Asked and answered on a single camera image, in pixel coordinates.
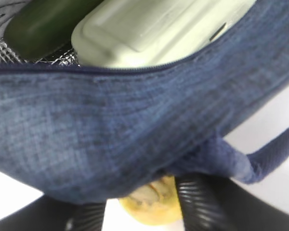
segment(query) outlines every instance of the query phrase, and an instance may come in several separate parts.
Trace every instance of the zipper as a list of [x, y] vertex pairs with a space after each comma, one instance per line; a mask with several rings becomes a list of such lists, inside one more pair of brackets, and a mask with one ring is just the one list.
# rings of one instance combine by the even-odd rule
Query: zipper
[[180, 60], [173, 61], [167, 64], [148, 66], [140, 68], [107, 68], [95, 66], [59, 66], [47, 64], [3, 64], [0, 63], [0, 74], [8, 73], [62, 73], [69, 72], [75, 74], [99, 74], [99, 75], [141, 75], [150, 74], [160, 71], [165, 71], [179, 64], [192, 60], [197, 52], [184, 57]]

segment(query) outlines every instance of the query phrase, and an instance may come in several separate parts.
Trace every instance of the silver foil lining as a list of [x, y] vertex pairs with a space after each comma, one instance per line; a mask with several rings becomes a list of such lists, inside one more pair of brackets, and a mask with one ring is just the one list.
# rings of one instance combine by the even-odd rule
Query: silver foil lining
[[49, 65], [70, 66], [78, 64], [78, 61], [77, 56], [70, 43], [58, 49], [55, 53], [47, 56], [46, 58], [40, 59], [35, 62], [29, 62], [19, 57], [11, 48], [8, 47], [6, 42], [1, 40], [0, 63], [7, 63], [7, 64], [44, 63]]

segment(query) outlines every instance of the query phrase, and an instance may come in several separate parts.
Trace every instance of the white surface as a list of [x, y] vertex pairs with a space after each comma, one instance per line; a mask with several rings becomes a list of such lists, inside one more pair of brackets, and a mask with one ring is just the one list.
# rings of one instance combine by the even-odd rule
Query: white surface
[[105, 0], [75, 28], [82, 64], [155, 66], [182, 59], [236, 23], [256, 0]]
[[42, 193], [0, 173], [0, 219], [42, 196]]

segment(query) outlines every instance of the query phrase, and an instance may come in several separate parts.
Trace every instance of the yellow object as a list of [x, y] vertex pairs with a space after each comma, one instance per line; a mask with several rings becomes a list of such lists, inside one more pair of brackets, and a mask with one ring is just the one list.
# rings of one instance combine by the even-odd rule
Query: yellow object
[[164, 177], [119, 199], [124, 209], [145, 225], [167, 225], [182, 219], [174, 177]]

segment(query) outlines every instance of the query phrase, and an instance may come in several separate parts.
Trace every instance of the zucchini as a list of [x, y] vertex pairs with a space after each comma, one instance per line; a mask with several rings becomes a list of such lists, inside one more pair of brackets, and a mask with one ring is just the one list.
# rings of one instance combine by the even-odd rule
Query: zucchini
[[103, 0], [32, 0], [8, 24], [3, 39], [23, 59], [44, 58], [71, 39], [76, 25]]

